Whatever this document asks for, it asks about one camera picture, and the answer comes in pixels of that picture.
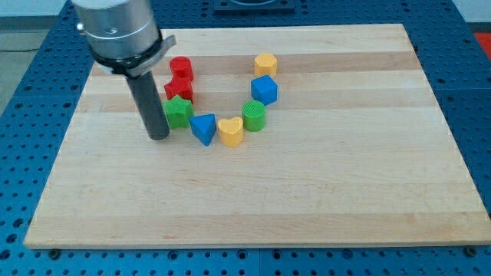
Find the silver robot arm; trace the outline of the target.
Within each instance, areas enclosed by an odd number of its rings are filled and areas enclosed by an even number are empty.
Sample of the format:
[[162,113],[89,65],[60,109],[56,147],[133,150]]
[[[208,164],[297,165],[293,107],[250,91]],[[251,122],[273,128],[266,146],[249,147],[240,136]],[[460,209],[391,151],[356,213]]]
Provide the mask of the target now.
[[73,0],[94,60],[112,74],[136,78],[151,71],[176,44],[164,37],[149,0]]

